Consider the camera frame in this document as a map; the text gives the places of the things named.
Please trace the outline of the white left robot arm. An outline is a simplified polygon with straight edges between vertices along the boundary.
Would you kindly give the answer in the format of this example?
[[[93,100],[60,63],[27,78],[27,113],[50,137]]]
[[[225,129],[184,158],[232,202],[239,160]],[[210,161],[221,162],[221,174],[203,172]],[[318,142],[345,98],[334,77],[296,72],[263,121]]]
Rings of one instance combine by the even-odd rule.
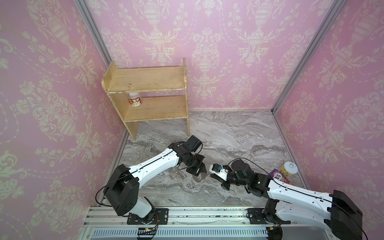
[[[144,223],[150,223],[155,217],[156,208],[147,198],[139,197],[140,188],[152,178],[180,164],[186,165],[186,171],[191,175],[205,173],[204,156],[197,152],[202,147],[203,143],[191,136],[187,141],[170,144],[160,154],[143,163],[130,167],[119,165],[103,187],[103,194],[118,216],[135,215]]]

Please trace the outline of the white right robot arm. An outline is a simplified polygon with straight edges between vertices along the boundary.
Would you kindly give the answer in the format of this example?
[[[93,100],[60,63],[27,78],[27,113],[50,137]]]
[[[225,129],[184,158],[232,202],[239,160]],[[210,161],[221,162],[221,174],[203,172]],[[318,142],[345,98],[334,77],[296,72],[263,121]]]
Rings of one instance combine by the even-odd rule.
[[[363,213],[342,191],[316,192],[273,179],[267,172],[257,173],[242,158],[228,165],[213,164],[209,171],[222,188],[243,186],[248,194],[267,199],[263,214],[268,222],[299,222],[320,227],[340,240],[363,240]]]

